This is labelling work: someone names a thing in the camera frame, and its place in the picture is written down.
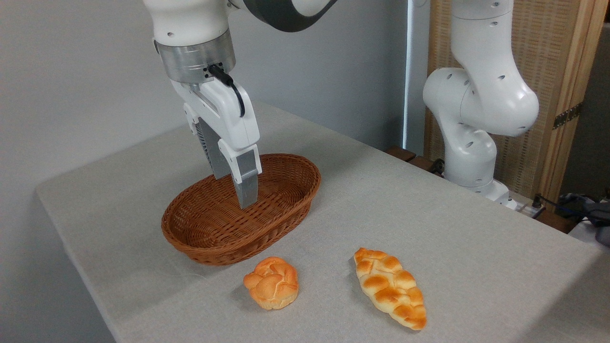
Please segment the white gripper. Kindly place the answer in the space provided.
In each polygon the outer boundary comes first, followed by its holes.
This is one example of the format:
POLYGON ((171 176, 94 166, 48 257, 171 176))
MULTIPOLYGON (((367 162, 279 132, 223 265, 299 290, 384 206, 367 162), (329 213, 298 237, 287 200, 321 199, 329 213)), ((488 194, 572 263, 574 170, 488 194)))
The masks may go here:
POLYGON ((199 91, 172 81, 183 98, 187 121, 205 152, 216 180, 231 174, 241 209, 258 198, 258 175, 262 173, 260 138, 253 105, 248 93, 236 85, 245 114, 233 88, 213 79, 200 84, 199 91))

